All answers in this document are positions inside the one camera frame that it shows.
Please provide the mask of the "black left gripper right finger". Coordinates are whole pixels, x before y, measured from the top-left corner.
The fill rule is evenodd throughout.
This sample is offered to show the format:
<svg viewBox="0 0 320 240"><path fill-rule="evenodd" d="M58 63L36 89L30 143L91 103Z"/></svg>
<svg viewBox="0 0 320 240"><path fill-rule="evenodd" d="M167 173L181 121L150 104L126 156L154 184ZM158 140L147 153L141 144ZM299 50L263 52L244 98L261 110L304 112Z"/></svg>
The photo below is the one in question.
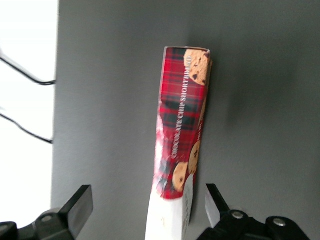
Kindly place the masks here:
<svg viewBox="0 0 320 240"><path fill-rule="evenodd" d="M242 240L249 217L240 210L230 209L215 184L207 184L205 209L211 227L204 232L206 240Z"/></svg>

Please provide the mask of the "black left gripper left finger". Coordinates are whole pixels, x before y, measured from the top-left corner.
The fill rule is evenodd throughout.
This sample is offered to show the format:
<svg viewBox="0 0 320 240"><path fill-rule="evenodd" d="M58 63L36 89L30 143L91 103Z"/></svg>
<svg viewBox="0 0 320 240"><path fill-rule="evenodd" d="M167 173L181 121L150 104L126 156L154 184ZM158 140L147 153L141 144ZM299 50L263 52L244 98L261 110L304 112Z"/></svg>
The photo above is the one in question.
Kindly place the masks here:
<svg viewBox="0 0 320 240"><path fill-rule="evenodd" d="M36 239L77 239L93 209L92 186L82 185L58 212L46 213L35 221Z"/></svg>

